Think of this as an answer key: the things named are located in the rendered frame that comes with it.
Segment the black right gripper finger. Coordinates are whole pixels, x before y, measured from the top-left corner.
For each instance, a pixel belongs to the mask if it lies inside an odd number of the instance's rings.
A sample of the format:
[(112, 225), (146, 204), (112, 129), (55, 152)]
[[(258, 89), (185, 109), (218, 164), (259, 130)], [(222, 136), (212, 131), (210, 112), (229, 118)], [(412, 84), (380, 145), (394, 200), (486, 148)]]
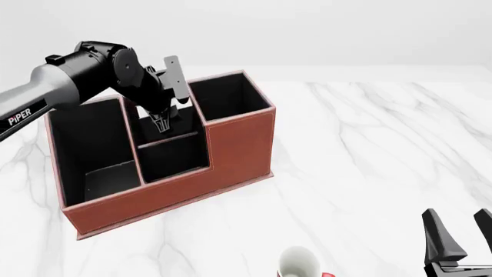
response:
[(492, 253), (492, 212), (488, 209), (480, 209), (474, 214), (474, 220), (486, 239), (487, 245)]
[(434, 209), (426, 209), (422, 219), (426, 239), (425, 263), (458, 262), (467, 257), (466, 251), (447, 231)]

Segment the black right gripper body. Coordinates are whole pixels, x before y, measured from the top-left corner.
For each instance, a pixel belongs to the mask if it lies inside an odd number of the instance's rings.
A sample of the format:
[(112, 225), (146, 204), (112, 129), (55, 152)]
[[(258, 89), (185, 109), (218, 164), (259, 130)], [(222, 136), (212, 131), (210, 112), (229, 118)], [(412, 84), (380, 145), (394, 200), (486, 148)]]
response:
[(492, 265), (459, 265), (456, 260), (425, 260), (427, 277), (492, 277)]

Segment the white and red mug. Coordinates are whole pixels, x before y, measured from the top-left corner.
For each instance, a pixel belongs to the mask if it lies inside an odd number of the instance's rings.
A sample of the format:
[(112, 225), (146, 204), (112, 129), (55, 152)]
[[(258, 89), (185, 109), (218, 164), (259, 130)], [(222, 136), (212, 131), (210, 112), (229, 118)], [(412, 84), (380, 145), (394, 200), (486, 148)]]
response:
[(304, 246), (285, 249), (279, 259), (277, 277), (336, 277), (322, 269), (318, 257)]

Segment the red-brown desk caddy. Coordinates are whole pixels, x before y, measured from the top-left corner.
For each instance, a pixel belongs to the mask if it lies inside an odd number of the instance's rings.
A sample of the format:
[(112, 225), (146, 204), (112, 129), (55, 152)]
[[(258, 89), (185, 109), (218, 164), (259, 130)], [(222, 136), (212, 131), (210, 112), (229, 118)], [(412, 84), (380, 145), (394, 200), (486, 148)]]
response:
[(267, 179), (276, 108), (244, 71), (191, 80), (169, 133), (98, 98), (45, 117), (60, 209), (86, 239)]

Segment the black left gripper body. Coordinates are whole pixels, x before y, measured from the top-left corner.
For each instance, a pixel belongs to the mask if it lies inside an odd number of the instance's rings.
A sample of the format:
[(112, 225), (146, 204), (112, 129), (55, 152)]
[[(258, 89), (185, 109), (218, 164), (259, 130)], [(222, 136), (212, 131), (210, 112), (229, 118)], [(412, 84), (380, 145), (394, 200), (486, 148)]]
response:
[(151, 115), (164, 116), (169, 113), (174, 96), (174, 90), (163, 89), (162, 83), (155, 77), (144, 77), (140, 85), (128, 87), (128, 98)]

